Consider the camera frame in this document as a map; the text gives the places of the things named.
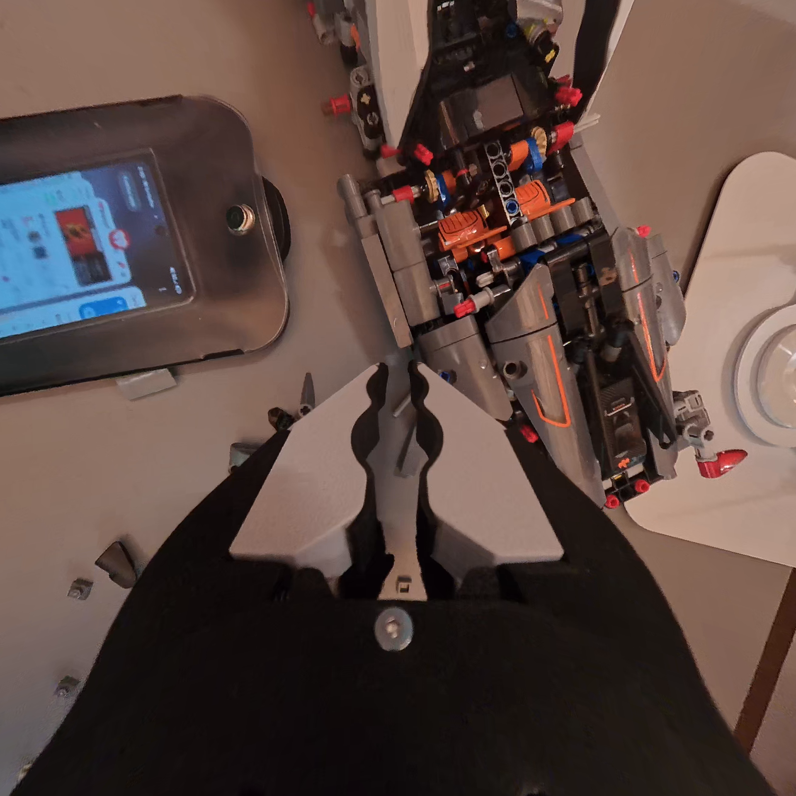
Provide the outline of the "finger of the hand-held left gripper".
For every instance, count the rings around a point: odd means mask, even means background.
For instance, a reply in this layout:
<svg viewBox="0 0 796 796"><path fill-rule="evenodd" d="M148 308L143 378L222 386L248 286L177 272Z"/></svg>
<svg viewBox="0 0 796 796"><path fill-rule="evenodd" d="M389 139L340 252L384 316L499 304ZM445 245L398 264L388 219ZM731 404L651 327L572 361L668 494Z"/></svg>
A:
<svg viewBox="0 0 796 796"><path fill-rule="evenodd" d="M429 1L367 1L367 52L384 139L398 148L429 55Z"/></svg>
<svg viewBox="0 0 796 796"><path fill-rule="evenodd" d="M575 88L582 97L575 119L588 116L612 55L628 21L633 1L586 1L575 39Z"/></svg>

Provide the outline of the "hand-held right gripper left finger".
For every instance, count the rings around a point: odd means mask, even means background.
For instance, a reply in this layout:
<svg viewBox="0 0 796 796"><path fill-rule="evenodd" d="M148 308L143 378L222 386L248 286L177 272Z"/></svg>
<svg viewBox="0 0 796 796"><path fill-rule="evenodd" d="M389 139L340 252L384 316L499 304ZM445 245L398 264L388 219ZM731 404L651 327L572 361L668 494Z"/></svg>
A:
<svg viewBox="0 0 796 796"><path fill-rule="evenodd" d="M347 598L376 599L391 572L369 456L388 366L374 364L295 423L230 546L240 561L318 570Z"/></svg>

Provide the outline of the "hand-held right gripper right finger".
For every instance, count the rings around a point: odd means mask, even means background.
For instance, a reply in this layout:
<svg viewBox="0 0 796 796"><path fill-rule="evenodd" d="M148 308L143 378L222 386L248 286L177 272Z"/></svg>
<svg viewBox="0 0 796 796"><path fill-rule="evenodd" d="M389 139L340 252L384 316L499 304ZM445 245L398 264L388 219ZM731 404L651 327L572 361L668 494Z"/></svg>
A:
<svg viewBox="0 0 796 796"><path fill-rule="evenodd" d="M559 563L564 551L505 426L425 364L410 362L420 470L415 546L428 599L473 572Z"/></svg>

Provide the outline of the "small light grey lego bar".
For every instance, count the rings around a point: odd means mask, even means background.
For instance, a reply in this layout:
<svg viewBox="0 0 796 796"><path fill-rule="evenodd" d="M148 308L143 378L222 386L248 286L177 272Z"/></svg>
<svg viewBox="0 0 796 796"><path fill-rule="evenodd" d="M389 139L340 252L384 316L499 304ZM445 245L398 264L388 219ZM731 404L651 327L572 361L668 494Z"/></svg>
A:
<svg viewBox="0 0 796 796"><path fill-rule="evenodd" d="M405 434L396 460L396 475L401 478L417 476L427 456L417 440L418 415L410 393L403 396L391 412L394 420L405 426Z"/></svg>

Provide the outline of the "grey orange lego car model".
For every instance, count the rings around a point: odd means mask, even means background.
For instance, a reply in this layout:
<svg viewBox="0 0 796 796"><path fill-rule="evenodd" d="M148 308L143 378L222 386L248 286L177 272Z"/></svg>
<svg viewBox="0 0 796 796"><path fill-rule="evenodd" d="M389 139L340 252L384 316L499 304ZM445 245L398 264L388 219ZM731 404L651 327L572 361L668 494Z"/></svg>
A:
<svg viewBox="0 0 796 796"><path fill-rule="evenodd" d="M685 323L658 235L623 226L575 119L573 73L554 75L563 2L430 2L429 55L398 148L384 139L365 56L366 2L306 2L337 44L348 116L372 181L337 191L396 343L495 420L521 425L598 505L676 477L692 449L719 478L701 393L676 391L670 350Z"/></svg>

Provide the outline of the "grey curved lego panel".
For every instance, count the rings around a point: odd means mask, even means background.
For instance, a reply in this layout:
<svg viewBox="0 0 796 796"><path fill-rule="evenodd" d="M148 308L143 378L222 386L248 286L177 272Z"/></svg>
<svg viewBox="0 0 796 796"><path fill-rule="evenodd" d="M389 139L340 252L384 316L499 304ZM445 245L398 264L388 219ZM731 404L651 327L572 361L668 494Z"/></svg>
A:
<svg viewBox="0 0 796 796"><path fill-rule="evenodd" d="M138 570L131 553L122 541L114 541L95 560L94 565L105 572L111 582L130 590L138 580Z"/></svg>

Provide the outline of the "grey plastic holder clip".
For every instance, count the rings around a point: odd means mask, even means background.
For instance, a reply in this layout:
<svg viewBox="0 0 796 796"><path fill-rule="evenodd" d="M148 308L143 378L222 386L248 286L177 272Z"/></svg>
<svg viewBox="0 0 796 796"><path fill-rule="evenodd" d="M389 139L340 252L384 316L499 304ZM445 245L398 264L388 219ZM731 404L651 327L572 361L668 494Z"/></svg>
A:
<svg viewBox="0 0 796 796"><path fill-rule="evenodd" d="M126 400L136 401L175 388L177 378L171 369L160 368L121 376L115 384Z"/></svg>

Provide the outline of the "phone on black holder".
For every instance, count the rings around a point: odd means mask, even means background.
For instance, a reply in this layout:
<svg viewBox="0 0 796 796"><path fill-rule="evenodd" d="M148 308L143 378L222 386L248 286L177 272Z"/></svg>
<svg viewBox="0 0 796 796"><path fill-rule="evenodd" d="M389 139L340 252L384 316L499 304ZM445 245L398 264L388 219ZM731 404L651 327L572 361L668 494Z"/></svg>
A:
<svg viewBox="0 0 796 796"><path fill-rule="evenodd" d="M286 207L260 173L246 119L218 99L172 95L2 119L1 187L143 149L162 170L193 300L1 339L2 396L249 353L284 331Z"/></svg>

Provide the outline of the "clear acrylic stand foot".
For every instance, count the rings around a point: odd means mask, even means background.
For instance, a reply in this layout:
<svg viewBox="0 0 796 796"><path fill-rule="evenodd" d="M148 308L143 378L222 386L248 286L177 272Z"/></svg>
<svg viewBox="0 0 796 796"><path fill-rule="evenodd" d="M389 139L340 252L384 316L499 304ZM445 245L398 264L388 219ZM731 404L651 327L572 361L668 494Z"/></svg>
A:
<svg viewBox="0 0 796 796"><path fill-rule="evenodd" d="M769 446L795 447L795 304L759 319L743 340L733 373L746 429Z"/></svg>

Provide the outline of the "smartphone with lit screen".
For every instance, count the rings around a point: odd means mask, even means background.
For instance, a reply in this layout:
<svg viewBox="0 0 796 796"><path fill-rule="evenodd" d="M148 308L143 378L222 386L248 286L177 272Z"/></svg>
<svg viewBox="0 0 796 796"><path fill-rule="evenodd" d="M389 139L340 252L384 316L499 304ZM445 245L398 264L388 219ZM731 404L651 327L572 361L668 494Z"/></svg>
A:
<svg viewBox="0 0 796 796"><path fill-rule="evenodd" d="M2 181L3 344L172 310L195 293L153 150Z"/></svg>

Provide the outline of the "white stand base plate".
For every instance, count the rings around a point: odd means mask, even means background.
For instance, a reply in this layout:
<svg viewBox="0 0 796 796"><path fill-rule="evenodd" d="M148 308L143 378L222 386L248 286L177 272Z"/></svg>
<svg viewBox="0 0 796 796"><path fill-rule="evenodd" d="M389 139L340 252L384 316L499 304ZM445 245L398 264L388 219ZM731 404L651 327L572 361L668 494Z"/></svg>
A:
<svg viewBox="0 0 796 796"><path fill-rule="evenodd" d="M795 161L763 152L723 184L685 293L686 324L670 351L672 383L701 392L719 451L747 457L704 478L683 451L677 476L627 504L652 531L794 568L794 449L747 430L733 373L743 340L762 316L795 301Z"/></svg>

